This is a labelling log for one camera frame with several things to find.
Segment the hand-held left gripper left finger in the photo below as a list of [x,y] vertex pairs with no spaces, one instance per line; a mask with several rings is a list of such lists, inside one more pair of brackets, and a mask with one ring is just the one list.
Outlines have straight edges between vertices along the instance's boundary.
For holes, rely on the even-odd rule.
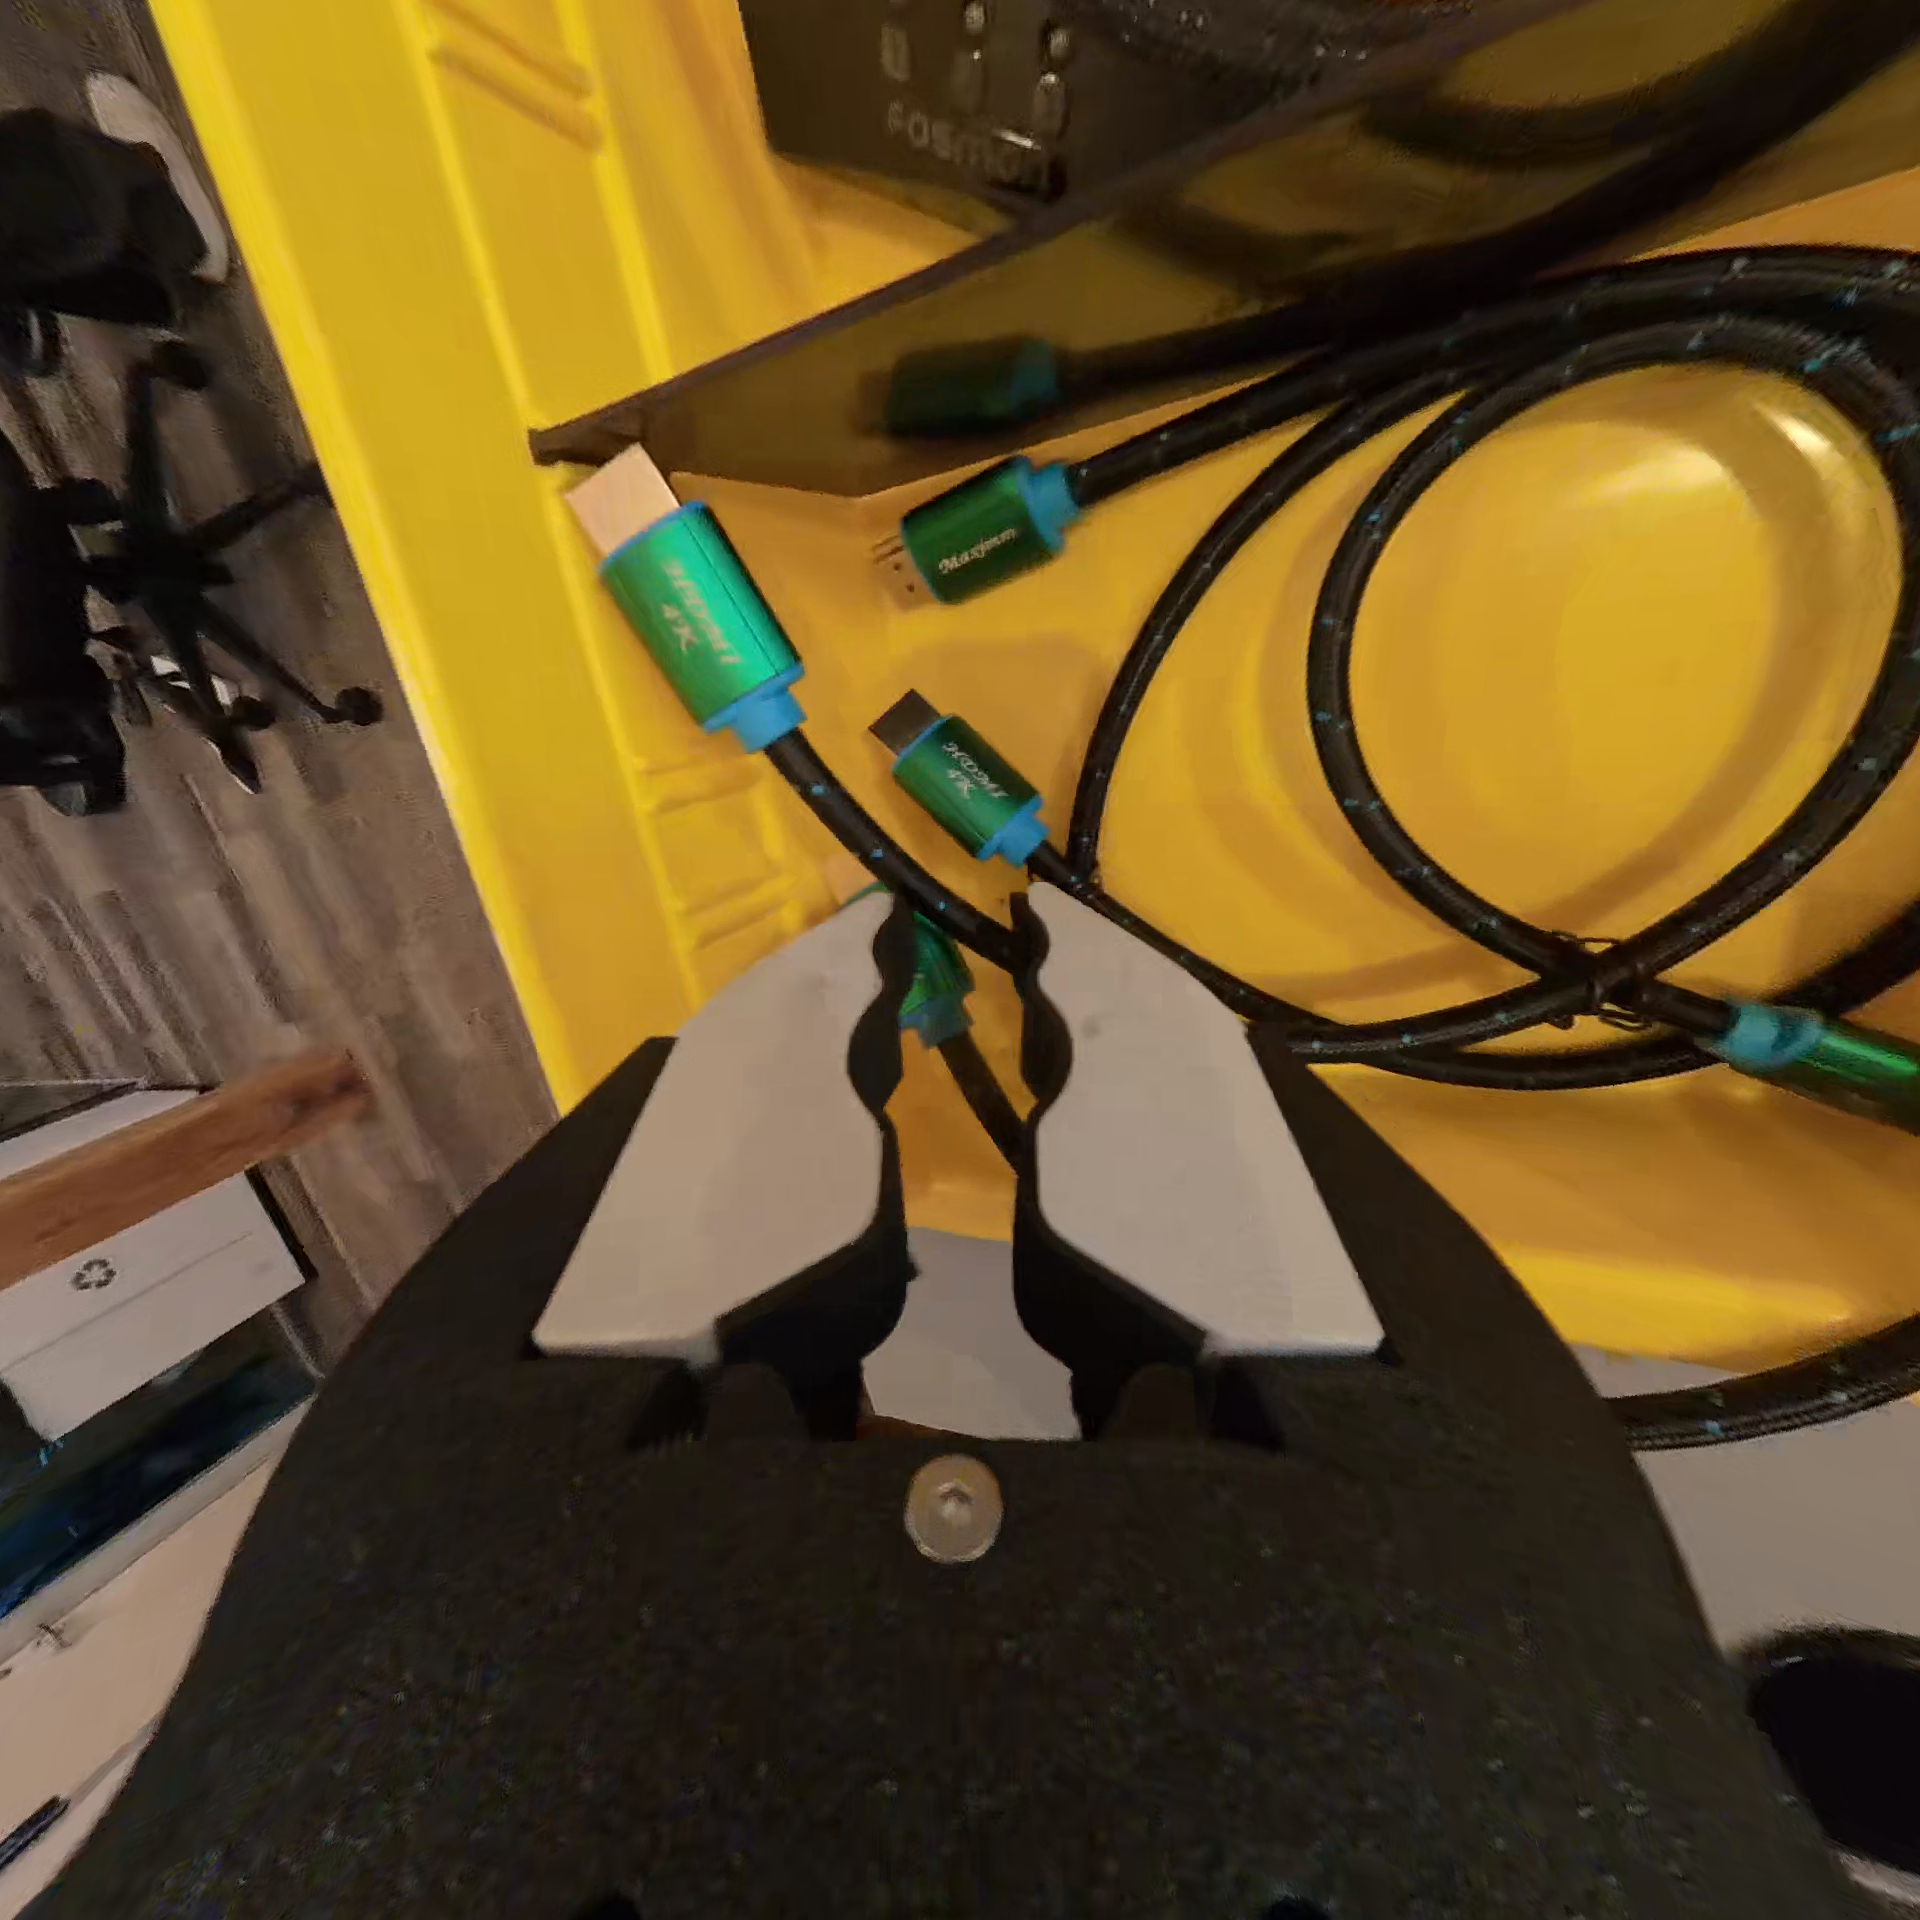
[[855,1419],[916,1276],[889,1101],[916,926],[858,895],[684,1023],[565,1260],[544,1358],[775,1371]]

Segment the black office chair base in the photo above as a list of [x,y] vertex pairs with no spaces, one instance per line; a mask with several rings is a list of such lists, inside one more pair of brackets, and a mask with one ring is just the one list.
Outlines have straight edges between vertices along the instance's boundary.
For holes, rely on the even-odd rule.
[[120,720],[146,727],[157,704],[182,720],[246,792],[260,769],[250,735],[276,709],[274,688],[327,727],[384,720],[373,688],[322,694],[229,612],[226,556],[274,516],[329,505],[317,463],[224,511],[176,511],[159,438],[162,387],[201,392],[207,359],[164,341],[125,381],[127,461],[119,487],[90,477],[41,481],[4,438],[1,473],[1,785],[34,792],[66,819],[127,803]]

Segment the wooden bar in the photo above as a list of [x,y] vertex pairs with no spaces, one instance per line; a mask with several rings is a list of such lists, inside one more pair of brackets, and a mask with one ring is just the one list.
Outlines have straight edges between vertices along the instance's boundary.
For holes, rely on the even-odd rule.
[[66,1261],[205,1188],[286,1161],[373,1110],[348,1051],[246,1072],[1,1182],[1,1287]]

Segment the yellow plastic tray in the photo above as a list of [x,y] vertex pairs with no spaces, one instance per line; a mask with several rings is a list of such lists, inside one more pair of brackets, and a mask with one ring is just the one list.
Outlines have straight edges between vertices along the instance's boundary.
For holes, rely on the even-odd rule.
[[[561,1107],[799,932],[841,851],[705,734],[597,577],[530,436],[930,267],[974,230],[773,153],[740,4],[154,4],[399,680]],[[1760,244],[1914,254],[1914,165],[1609,262]],[[1148,612],[1285,422],[1086,511],[960,605],[882,549],[1009,457],[1079,463],[1206,398],[828,496],[665,471],[804,662],[804,734],[952,895],[1024,879],[889,776],[906,689],[1046,798],[1068,853]],[[1312,603],[1429,416],[1255,534],[1170,644],[1110,776],[1101,888],[1286,1007],[1406,1023],[1526,982],[1385,878],[1312,750]],[[1881,667],[1896,525],[1833,406],[1770,375],[1633,372],[1495,432],[1388,547],[1350,667],[1388,805],[1452,876],[1582,943],[1724,878],[1833,760]],[[1914,908],[1914,751],[1777,903],[1670,972],[1780,1001]],[[1726,1368],[1914,1313],[1914,1132],[1724,1062],[1617,1088],[1320,1067],[1575,1341]]]

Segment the black port hub box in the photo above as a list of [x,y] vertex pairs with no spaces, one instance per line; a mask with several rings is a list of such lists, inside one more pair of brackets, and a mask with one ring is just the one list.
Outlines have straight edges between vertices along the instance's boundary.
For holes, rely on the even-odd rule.
[[1072,185],[1022,128],[1033,4],[740,4],[773,153],[974,230],[957,254],[816,319],[530,436],[540,465],[628,445],[670,473],[871,496],[1372,345],[1914,165],[1914,53],[1735,169],[1313,211],[1225,206],[1206,142]]

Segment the white box recycling symbol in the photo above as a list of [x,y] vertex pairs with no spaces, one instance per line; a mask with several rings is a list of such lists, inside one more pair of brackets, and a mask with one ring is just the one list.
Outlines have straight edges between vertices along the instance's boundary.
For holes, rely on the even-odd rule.
[[55,1443],[302,1281],[276,1213],[231,1175],[7,1287],[4,1389]]

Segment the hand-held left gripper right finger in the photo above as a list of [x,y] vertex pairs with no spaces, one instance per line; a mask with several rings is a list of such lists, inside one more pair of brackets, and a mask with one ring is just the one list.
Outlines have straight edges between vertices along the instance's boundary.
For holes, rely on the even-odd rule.
[[1015,1310],[1101,1432],[1145,1368],[1385,1341],[1247,1027],[1058,884],[1029,884]]

